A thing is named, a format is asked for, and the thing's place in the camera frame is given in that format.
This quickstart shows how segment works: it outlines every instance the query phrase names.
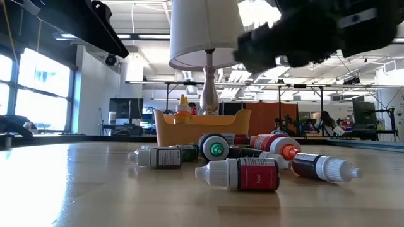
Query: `window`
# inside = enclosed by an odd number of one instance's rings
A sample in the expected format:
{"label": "window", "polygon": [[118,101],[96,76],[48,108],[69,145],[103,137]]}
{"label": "window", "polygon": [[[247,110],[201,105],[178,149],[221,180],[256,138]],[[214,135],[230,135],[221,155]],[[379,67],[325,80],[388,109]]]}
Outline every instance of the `window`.
{"label": "window", "polygon": [[30,49],[24,50],[20,65],[18,84],[62,97],[69,95],[69,67]]}
{"label": "window", "polygon": [[11,79],[11,71],[13,70],[13,61],[0,55],[0,80],[8,82]]}
{"label": "window", "polygon": [[28,117],[37,129],[64,130],[68,101],[19,89],[15,108],[16,115]]}
{"label": "window", "polygon": [[9,86],[0,83],[0,115],[7,113]]}

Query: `lamp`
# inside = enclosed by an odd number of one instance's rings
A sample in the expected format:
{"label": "lamp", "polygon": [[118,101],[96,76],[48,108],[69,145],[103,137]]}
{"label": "lamp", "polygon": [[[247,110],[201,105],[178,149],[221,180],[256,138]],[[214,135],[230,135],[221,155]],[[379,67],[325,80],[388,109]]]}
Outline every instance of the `lamp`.
{"label": "lamp", "polygon": [[205,115],[214,115],[219,106],[215,70],[237,64],[233,51],[243,32],[236,0],[172,1],[169,65],[205,72],[200,100]]}

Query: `desk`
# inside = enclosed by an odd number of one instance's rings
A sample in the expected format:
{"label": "desk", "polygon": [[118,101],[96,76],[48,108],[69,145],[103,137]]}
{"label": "desk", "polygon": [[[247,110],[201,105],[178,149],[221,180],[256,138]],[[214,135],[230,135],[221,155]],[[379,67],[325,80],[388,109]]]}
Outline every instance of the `desk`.
{"label": "desk", "polygon": [[404,155],[302,146],[362,168],[333,185],[281,175],[276,193],[228,191],[180,170],[136,168],[138,143],[83,142],[0,151],[0,226],[402,226]]}

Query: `computer monitor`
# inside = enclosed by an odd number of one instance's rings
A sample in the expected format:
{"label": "computer monitor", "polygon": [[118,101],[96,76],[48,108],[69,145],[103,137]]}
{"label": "computer monitor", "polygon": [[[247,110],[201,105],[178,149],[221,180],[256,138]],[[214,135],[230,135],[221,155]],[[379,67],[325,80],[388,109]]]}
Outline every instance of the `computer monitor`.
{"label": "computer monitor", "polygon": [[377,125],[374,103],[361,101],[354,101],[352,103],[356,127],[363,125],[367,128],[368,125]]}
{"label": "computer monitor", "polygon": [[116,112],[117,119],[141,119],[143,111],[142,98],[111,98],[109,111]]}

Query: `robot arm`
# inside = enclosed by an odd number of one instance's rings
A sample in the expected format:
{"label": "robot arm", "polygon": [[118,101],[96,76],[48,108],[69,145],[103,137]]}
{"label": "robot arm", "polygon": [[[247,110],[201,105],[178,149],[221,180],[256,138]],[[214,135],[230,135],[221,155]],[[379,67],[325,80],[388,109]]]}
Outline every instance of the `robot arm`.
{"label": "robot arm", "polygon": [[380,49],[396,36],[403,21],[401,0],[266,0],[282,13],[238,38],[235,60],[252,73],[276,67],[285,56],[291,67],[321,63],[337,50],[344,57]]}

